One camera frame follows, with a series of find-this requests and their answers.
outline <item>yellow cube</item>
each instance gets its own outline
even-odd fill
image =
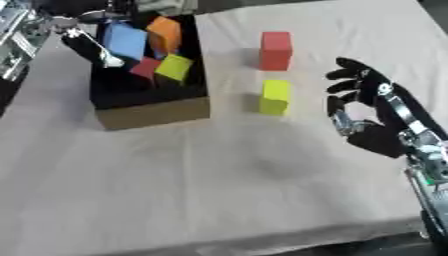
[[[260,98],[260,113],[266,115],[285,115],[290,101],[291,84],[284,80],[266,80]]]
[[[175,80],[183,85],[193,61],[179,55],[169,54],[156,69],[155,74]]]

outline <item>white tablecloth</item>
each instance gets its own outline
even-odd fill
[[[416,1],[253,7],[197,22],[212,119],[120,132],[94,118],[89,65],[51,39],[0,120],[0,255],[242,255],[419,227],[404,161],[344,143],[324,106],[324,74],[347,56],[448,127],[448,39]],[[269,30],[293,34],[289,72],[255,69]],[[265,78],[293,84],[285,118],[254,112]]]

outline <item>open box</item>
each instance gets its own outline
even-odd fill
[[[144,30],[158,15],[141,14],[130,22]],[[184,86],[151,86],[127,68],[92,68],[90,100],[106,130],[122,130],[210,117],[199,35],[193,15],[171,17],[182,27],[179,55],[194,61]],[[98,28],[101,40],[104,26]],[[154,57],[149,44],[145,56]]]

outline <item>orange block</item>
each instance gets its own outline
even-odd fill
[[[149,33],[151,48],[161,53],[175,53],[182,41],[179,22],[162,16],[155,19],[146,31]]]

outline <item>red cube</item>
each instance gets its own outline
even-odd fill
[[[131,73],[148,78],[149,80],[154,82],[154,72],[161,63],[161,61],[144,57],[139,64],[131,69]]]
[[[261,70],[288,70],[292,53],[291,34],[289,32],[263,32],[260,49]]]

